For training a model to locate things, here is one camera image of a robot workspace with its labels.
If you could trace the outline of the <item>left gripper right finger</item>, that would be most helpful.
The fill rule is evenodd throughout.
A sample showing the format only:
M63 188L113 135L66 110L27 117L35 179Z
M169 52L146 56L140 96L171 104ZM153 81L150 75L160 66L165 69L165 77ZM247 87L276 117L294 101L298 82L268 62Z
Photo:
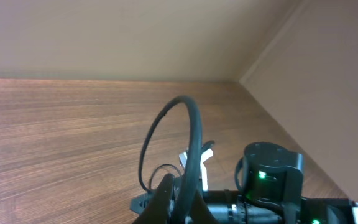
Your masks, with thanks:
M194 224L218 224L217 219L214 218L209 211L208 206L204 202L202 196L196 191L193 203L191 206L191 218Z

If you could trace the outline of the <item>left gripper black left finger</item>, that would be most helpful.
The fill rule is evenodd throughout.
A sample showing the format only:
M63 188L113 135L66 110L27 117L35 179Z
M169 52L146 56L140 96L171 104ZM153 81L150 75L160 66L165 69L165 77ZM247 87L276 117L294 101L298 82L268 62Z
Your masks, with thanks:
M167 224L173 195L173 175L165 174L148 206L133 224Z

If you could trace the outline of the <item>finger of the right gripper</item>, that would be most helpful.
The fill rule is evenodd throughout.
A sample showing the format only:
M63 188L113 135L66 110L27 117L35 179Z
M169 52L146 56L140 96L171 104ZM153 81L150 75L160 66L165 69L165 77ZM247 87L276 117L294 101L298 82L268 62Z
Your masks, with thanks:
M130 203L130 210L140 215L148 206L153 196L153 193L146 192L140 196L133 198Z

